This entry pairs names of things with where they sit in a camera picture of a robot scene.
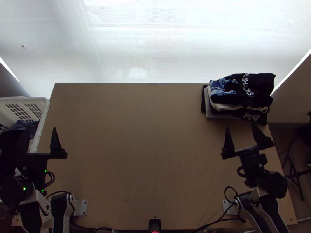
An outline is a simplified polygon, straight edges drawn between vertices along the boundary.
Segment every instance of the white laundry basket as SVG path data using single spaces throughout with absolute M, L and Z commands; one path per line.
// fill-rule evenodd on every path
M 35 137 L 29 144 L 29 152 L 36 152 L 49 106 L 50 101 L 44 97 L 0 98 L 0 134 L 8 131 L 18 120 L 40 120 Z

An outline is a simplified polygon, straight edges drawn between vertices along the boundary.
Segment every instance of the wooden table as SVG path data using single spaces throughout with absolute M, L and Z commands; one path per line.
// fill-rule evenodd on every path
M 68 159 L 49 161 L 48 192 L 88 200 L 76 220 L 88 227 L 148 229 L 157 217 L 163 229 L 195 229 L 218 219 L 226 186 L 250 190 L 239 158 L 221 159 L 225 127 L 236 149 L 255 142 L 249 122 L 207 119 L 201 92 L 202 84 L 56 84 L 38 151 L 49 151 L 55 126 Z M 281 171 L 275 148 L 264 152 L 266 169 Z M 279 204 L 286 224 L 297 224 L 289 193 Z

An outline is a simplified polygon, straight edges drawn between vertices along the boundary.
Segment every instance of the metal stand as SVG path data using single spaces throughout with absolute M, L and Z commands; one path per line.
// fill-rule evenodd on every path
M 300 192 L 300 197 L 301 197 L 301 200 L 304 201 L 304 196 L 303 196 L 303 193 L 302 193 L 302 189 L 301 189 L 301 185 L 300 185 L 300 181 L 299 181 L 299 177 L 302 176 L 302 175 L 305 175 L 305 174 L 308 174 L 308 173 L 311 173 L 311 169 L 308 169 L 308 170 L 305 170 L 303 172 L 298 172 L 293 164 L 293 161 L 292 159 L 288 156 L 287 159 L 289 160 L 290 162 L 290 172 L 289 172 L 289 175 L 286 176 L 287 178 L 290 178 L 294 184 L 298 187 L 299 189 L 299 192 Z

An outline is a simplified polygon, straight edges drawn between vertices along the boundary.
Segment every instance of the folded clothes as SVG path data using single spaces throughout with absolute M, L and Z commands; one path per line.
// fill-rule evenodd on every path
M 235 117 L 235 116 L 230 115 L 230 114 L 213 114 L 213 112 L 212 112 L 212 108 L 213 107 L 210 104 L 210 98 L 208 96 L 207 88 L 204 88 L 203 92 L 204 92 L 204 98 L 205 98 L 204 104 L 205 104 L 205 110 L 206 110 L 206 117 L 208 117 L 208 118 L 233 118 L 233 119 L 240 119 L 240 118 Z
M 208 118 L 234 118 L 252 120 L 259 124 L 267 124 L 267 114 L 269 106 L 243 107 L 241 104 L 214 103 L 211 99 L 211 86 L 204 85 L 202 88 L 201 111 L 205 112 Z
M 267 107 L 272 103 L 270 96 L 274 87 L 275 75 L 233 74 L 217 81 L 211 80 L 210 100 L 213 103 L 239 104 L 245 107 Z
M 243 108 L 243 106 L 241 104 L 219 104 L 219 103 L 214 103 L 211 100 L 211 86 L 207 86 L 207 90 L 208 90 L 208 96 L 209 96 L 209 99 L 210 99 L 210 104 L 217 111 L 222 111 L 222 110 L 231 110 L 232 111 L 232 110 Z M 259 108 L 246 107 L 246 108 L 250 109 L 250 110 L 258 110 L 258 111 L 261 111 L 263 113 L 268 112 L 268 109 L 269 109 L 269 107 L 259 107 Z

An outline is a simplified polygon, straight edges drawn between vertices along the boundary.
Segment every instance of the cable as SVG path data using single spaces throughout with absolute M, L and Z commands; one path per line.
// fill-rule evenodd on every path
M 85 227 L 85 226 L 80 226 L 76 223 L 74 223 L 74 221 L 72 220 L 72 218 L 70 218 L 70 223 L 76 227 L 79 227 L 79 228 L 82 228 L 82 229 L 86 229 L 86 230 L 93 230 L 94 233 L 98 232 L 98 231 L 112 231 L 112 232 L 117 232 L 115 230 L 113 230 L 112 228 L 110 227 L 100 227 L 100 228 L 89 228 L 89 227 Z
M 68 193 L 68 192 L 65 190 L 56 191 L 56 192 L 51 193 L 50 195 L 47 195 L 45 198 L 48 199 L 50 196 L 57 194 L 57 193 Z
M 293 137 L 293 139 L 291 140 L 289 146 L 288 146 L 288 150 L 287 150 L 287 154 L 286 154 L 286 157 L 285 157 L 285 160 L 284 160 L 284 163 L 283 163 L 283 166 L 282 166 L 282 169 L 284 169 L 285 167 L 285 164 L 286 164 L 286 161 L 287 161 L 287 158 L 289 156 L 289 152 L 290 152 L 290 149 L 292 148 L 292 145 L 294 144 L 294 142 L 298 139 L 299 137 Z
M 113 231 L 113 230 L 111 228 L 109 228 L 109 227 L 100 227 L 100 228 L 96 229 L 94 231 L 94 233 L 96 233 L 98 231 Z
M 238 192 L 237 192 L 234 188 L 232 188 L 232 187 L 230 187 L 230 186 L 227 186 L 227 187 L 225 188 L 225 191 L 224 191 L 224 195 L 225 195 L 226 200 L 227 200 L 229 203 L 231 203 L 231 204 L 236 204 L 234 201 L 230 201 L 230 200 L 227 198 L 226 192 L 227 192 L 228 189 L 232 189 L 232 190 L 236 193 L 236 195 L 238 195 Z
M 220 223 L 220 222 L 229 221 L 229 220 L 240 220 L 240 221 L 242 221 L 243 223 L 245 223 L 245 222 L 246 222 L 245 219 L 242 219 L 242 218 L 228 218 L 228 219 L 222 219 L 222 218 L 225 216 L 225 214 L 227 213 L 227 211 L 228 211 L 232 206 L 234 206 L 234 205 L 236 205 L 236 204 L 235 204 L 235 203 L 234 203 L 234 204 L 231 204 L 231 205 L 225 210 L 225 212 L 221 215 L 221 217 L 220 217 L 219 219 L 217 219 L 216 221 L 214 221 L 214 222 L 212 222 L 212 223 L 209 223 L 209 224 L 206 224 L 206 225 L 204 225 L 204 226 L 201 226 L 200 228 L 194 230 L 192 233 L 197 233 L 197 232 L 199 232 L 199 231 L 201 231 L 201 230 L 203 230 L 203 229 L 205 229 L 205 228 L 207 228 L 207 227 L 209 227 L 209 226 L 211 226 L 211 225 L 213 225 L 213 224 L 215 224 L 215 223 Z
M 44 184 L 44 188 L 49 187 L 55 181 L 55 175 L 53 176 L 49 172 L 46 172 L 46 174 L 50 177 L 50 181 Z

